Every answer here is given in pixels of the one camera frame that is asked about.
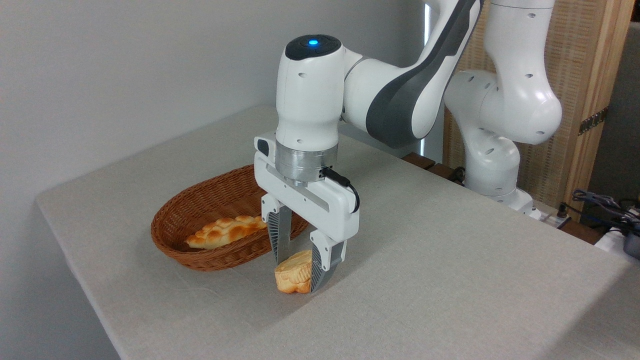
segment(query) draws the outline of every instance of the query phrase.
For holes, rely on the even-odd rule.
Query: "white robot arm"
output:
[[[277,263],[291,255],[292,210],[317,228],[310,236],[312,292],[344,260],[346,241],[358,231],[358,194],[333,170],[339,119],[391,147],[426,136],[482,3],[428,1],[440,16],[418,61],[406,68],[363,57],[328,35],[305,35],[285,48],[278,70],[278,128],[254,141],[255,178],[267,191],[262,217]]]
[[[520,153],[513,141],[539,144],[560,125],[562,107],[544,62],[553,5],[554,0],[492,0],[484,47],[496,74],[459,72],[444,97],[465,144],[465,186],[534,218],[540,213],[531,196],[516,188]]]

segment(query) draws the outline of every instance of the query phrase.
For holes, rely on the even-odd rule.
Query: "table surface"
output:
[[[197,272],[157,250],[156,211],[276,123],[252,108],[38,196],[123,359],[640,359],[638,267],[345,136],[360,230],[317,294],[279,293],[271,254]]]

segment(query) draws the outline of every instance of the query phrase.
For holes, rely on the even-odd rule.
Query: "brown wicker basket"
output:
[[[156,247],[180,264],[200,271],[231,268],[271,250],[267,229],[212,250],[192,249],[185,239],[219,218],[260,215],[265,191],[253,177],[253,165],[193,185],[169,200],[154,216],[151,238]],[[291,220],[291,238],[308,223],[298,214]]]

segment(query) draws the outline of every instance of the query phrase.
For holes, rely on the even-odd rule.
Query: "bread roll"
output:
[[[311,250],[298,252],[286,259],[275,270],[278,290],[283,293],[311,291]]]
[[[215,249],[240,240],[267,227],[260,217],[240,215],[235,219],[221,218],[204,225],[194,235],[187,238],[187,244],[196,249]]]

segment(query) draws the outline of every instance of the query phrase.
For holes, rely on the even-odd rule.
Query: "cable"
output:
[[[599,195],[593,192],[588,192],[583,189],[576,189],[572,193],[573,201],[587,202],[599,206],[610,215],[614,216],[629,216],[640,220],[640,217],[627,210],[624,210],[612,197],[606,195]]]
[[[353,195],[356,195],[356,206],[353,209],[353,211],[351,212],[353,214],[356,211],[358,211],[358,209],[360,209],[360,196],[358,195],[358,192],[356,191],[356,188],[353,187],[353,185],[349,184],[349,189],[351,189],[351,191],[353,191]]]
[[[322,170],[320,170],[320,174],[322,176],[328,177],[329,179],[335,181],[336,183],[339,183],[345,188],[351,189],[351,191],[353,191],[353,195],[356,196],[356,206],[353,208],[353,211],[351,213],[353,214],[356,211],[358,211],[358,209],[360,209],[360,196],[358,195],[356,188],[354,188],[353,185],[351,185],[351,181],[349,179],[338,174],[334,169],[328,168],[328,167],[322,168]]]
[[[633,222],[630,222],[628,220],[620,220],[619,222],[614,222],[614,221],[610,221],[610,220],[604,220],[604,219],[601,219],[601,218],[597,218],[597,217],[593,217],[593,216],[587,215],[584,212],[574,208],[573,206],[570,206],[569,204],[567,204],[565,202],[561,202],[560,204],[566,206],[567,208],[571,209],[572,211],[575,211],[576,213],[578,213],[578,214],[580,214],[580,215],[582,215],[582,216],[584,216],[584,217],[586,217],[586,218],[588,218],[588,219],[590,219],[592,221],[599,222],[601,224],[605,224],[605,225],[608,225],[608,226],[611,226],[611,227],[617,227],[617,228],[625,230],[625,231],[630,231],[630,232],[632,232],[632,233],[634,233],[636,235],[638,235],[638,233],[640,233],[640,231],[638,231],[636,229],[636,226],[633,225]]]

